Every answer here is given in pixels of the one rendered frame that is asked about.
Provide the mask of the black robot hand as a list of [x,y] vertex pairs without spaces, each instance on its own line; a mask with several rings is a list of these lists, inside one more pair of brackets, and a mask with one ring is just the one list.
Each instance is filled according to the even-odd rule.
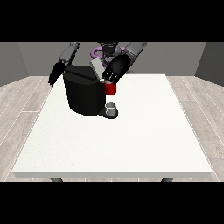
[[57,62],[49,75],[48,83],[50,86],[53,86],[57,79],[65,72],[65,69],[69,66],[68,63],[63,61]]
[[130,57],[126,54],[116,56],[108,63],[102,77],[106,81],[116,84],[130,69],[130,62]]

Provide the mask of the pale grey machine lid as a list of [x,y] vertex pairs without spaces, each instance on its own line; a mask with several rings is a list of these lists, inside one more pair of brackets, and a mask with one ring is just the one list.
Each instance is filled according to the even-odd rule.
[[90,61],[90,66],[94,69],[94,73],[99,81],[103,80],[102,74],[104,72],[104,67],[99,58],[92,59]]

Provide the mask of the red pod holder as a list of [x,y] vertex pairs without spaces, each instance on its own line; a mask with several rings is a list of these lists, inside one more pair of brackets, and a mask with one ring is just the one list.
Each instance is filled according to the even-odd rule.
[[116,84],[105,83],[104,87],[106,95],[114,95],[116,93]]

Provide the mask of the black coffee machine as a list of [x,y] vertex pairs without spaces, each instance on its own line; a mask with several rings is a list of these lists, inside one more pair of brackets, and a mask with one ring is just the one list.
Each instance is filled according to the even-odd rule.
[[104,84],[97,79],[91,66],[68,66],[63,80],[71,110],[83,116],[118,117],[117,109],[109,115]]

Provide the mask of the small grey cup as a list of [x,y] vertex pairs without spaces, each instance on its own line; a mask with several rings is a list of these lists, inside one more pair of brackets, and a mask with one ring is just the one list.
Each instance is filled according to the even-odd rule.
[[105,108],[108,116],[114,116],[116,114],[116,105],[113,102],[108,102]]

